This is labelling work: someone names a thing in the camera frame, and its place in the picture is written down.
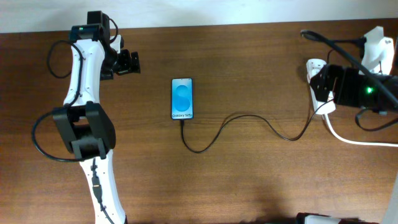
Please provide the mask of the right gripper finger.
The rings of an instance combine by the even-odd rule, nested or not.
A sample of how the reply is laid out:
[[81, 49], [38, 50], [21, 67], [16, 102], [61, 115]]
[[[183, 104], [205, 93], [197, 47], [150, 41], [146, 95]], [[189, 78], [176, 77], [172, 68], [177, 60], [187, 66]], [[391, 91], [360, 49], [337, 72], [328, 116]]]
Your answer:
[[327, 102], [329, 101], [329, 93], [332, 90], [332, 83], [327, 82], [310, 82], [311, 90], [313, 91], [314, 97], [317, 101]]
[[328, 65], [310, 65], [310, 86], [325, 86]]

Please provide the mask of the blue Galaxy smartphone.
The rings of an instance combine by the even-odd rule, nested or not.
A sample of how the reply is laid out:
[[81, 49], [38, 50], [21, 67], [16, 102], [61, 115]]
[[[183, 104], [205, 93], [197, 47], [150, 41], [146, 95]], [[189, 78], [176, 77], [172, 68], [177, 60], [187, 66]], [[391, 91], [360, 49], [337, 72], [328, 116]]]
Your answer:
[[193, 119], [193, 80], [191, 78], [172, 80], [171, 118], [173, 120]]

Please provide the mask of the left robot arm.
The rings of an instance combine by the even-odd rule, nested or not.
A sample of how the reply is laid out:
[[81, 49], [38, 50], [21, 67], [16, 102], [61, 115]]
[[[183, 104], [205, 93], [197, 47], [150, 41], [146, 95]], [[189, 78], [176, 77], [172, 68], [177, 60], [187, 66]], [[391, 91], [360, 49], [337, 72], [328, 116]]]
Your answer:
[[90, 11], [87, 23], [73, 26], [70, 86], [63, 106], [52, 113], [73, 161], [83, 169], [95, 210], [95, 223], [127, 223], [113, 172], [116, 132], [100, 105], [100, 83], [114, 75], [140, 73], [139, 56], [124, 48], [120, 34], [111, 35], [113, 20]]

